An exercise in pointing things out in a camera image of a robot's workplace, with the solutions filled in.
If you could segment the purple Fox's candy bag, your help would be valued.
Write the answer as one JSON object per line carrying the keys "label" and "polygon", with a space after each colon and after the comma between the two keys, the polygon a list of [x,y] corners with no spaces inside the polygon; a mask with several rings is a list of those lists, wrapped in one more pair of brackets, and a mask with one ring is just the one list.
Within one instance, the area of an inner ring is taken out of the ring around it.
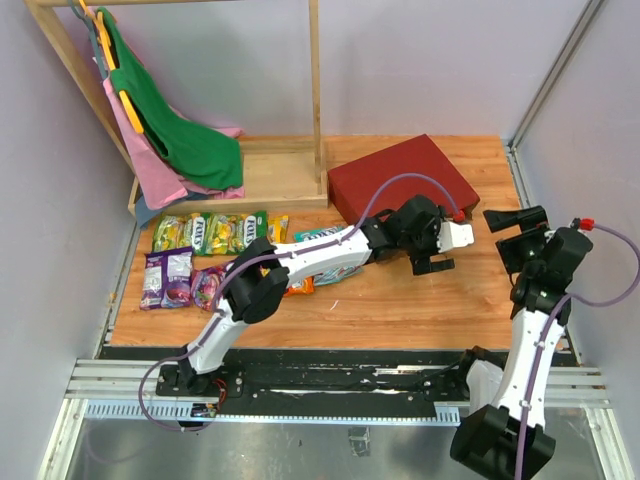
{"label": "purple Fox's candy bag", "polygon": [[229,262],[195,270],[191,278],[192,302],[204,311],[212,311],[214,296],[229,269]]}

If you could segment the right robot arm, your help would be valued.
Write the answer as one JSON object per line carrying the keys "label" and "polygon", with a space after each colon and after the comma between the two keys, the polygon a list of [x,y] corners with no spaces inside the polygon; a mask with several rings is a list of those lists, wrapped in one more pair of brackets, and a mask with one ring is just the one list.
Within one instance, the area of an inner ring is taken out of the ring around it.
{"label": "right robot arm", "polygon": [[545,432],[547,380],[571,312],[574,273],[592,250],[591,219],[550,227],[541,206],[483,213],[493,233],[518,227],[496,248],[513,282],[511,346],[507,357],[480,347],[464,353],[453,375],[455,392],[470,400],[450,448],[453,460],[485,479],[531,479],[552,458]]}

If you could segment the green Fox's candy bag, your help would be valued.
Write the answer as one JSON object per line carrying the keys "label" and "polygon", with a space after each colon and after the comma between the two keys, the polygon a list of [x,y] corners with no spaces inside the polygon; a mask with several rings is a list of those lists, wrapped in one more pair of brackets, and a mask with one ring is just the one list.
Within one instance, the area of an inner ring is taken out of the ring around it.
{"label": "green Fox's candy bag", "polygon": [[266,211],[250,214],[213,214],[206,221],[204,255],[238,255],[267,235]]}
{"label": "green Fox's candy bag", "polygon": [[209,219],[209,213],[163,214],[154,230],[152,251],[191,247],[196,256],[205,256]]}

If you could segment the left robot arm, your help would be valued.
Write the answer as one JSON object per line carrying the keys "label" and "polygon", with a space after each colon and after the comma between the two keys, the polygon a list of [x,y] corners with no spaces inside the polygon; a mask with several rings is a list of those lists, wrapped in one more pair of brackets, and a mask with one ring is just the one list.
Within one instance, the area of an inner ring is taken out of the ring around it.
{"label": "left robot arm", "polygon": [[207,326],[172,357],[179,383],[192,395],[207,393],[237,339],[271,317],[286,291],[301,280],[338,267],[380,263],[399,252],[407,253],[416,276],[453,268],[453,261],[433,258],[453,249],[456,226],[443,207],[416,195],[397,210],[364,214],[331,235],[290,244],[254,240],[226,271]]}

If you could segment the purple snack bag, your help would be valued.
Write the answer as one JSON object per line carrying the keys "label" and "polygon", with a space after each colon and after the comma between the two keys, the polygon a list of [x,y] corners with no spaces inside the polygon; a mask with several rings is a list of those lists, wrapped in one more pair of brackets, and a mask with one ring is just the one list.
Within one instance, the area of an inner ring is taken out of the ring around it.
{"label": "purple snack bag", "polygon": [[190,306],[192,272],[191,247],[147,253],[139,308],[148,311]]}

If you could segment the red brown paper bag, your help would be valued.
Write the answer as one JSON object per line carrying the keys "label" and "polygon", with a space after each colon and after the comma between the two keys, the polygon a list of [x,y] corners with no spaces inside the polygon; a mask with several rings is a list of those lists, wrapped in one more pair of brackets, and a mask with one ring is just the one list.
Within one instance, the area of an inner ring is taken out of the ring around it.
{"label": "red brown paper bag", "polygon": [[369,214],[397,210],[407,200],[423,195],[448,214],[470,216],[480,196],[426,134],[419,135],[328,171],[329,198],[344,221],[356,223],[371,198],[387,180],[393,182],[377,198]]}

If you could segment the orange Fox's candy bag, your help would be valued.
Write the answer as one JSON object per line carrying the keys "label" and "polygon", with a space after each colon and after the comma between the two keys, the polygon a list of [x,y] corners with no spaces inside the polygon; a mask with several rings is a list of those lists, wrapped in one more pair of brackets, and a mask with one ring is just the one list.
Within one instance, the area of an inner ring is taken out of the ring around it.
{"label": "orange Fox's candy bag", "polygon": [[300,281],[294,282],[289,286],[284,294],[285,297],[293,295],[309,295],[315,292],[314,278],[312,276],[306,277]]}

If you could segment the teal mint Fox's candy bag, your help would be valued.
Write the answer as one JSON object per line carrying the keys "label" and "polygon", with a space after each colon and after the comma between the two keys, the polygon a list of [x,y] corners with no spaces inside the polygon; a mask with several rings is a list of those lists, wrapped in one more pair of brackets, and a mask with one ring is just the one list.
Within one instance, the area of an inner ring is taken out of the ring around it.
{"label": "teal mint Fox's candy bag", "polygon": [[[330,236],[343,230],[342,226],[332,226],[296,232],[293,236],[296,243],[315,240]],[[362,271],[361,267],[341,266],[313,276],[314,285],[317,287],[339,283]]]}

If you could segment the yellow snack pack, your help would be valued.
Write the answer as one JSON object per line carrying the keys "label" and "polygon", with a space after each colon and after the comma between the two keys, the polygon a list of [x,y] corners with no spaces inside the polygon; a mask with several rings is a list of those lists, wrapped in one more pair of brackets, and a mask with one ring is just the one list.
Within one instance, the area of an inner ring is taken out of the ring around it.
{"label": "yellow snack pack", "polygon": [[288,215],[271,216],[267,222],[267,238],[271,244],[286,242],[289,226]]}

